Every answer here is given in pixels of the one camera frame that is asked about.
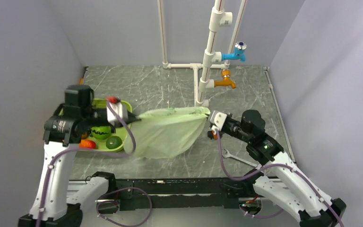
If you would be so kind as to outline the light green plastic bag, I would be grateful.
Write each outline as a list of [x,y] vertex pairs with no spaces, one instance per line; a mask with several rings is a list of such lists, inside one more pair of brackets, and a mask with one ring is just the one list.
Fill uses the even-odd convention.
[[187,151],[203,132],[210,109],[203,106],[146,111],[131,124],[135,157],[173,158]]

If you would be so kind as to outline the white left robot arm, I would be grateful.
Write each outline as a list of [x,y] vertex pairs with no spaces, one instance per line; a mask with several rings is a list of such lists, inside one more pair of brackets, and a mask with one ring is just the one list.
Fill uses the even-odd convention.
[[70,85],[64,102],[44,124],[44,163],[38,192],[30,211],[18,220],[20,227],[78,227],[84,210],[99,197],[112,198],[117,192],[114,174],[95,173],[74,195],[68,196],[68,184],[75,155],[80,151],[84,133],[95,126],[110,131],[139,118],[114,97],[105,108],[93,105],[94,91],[87,85]]

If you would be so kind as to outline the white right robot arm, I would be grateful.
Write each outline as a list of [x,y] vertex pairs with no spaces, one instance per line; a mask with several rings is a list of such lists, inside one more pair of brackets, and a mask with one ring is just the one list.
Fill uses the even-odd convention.
[[242,192],[268,198],[295,218],[302,227],[344,226],[345,202],[333,199],[317,187],[298,168],[284,148],[265,131],[265,121],[256,110],[246,110],[240,120],[231,114],[217,113],[211,121],[216,136],[221,133],[247,144],[249,155],[260,168],[243,177],[227,176],[243,181]]

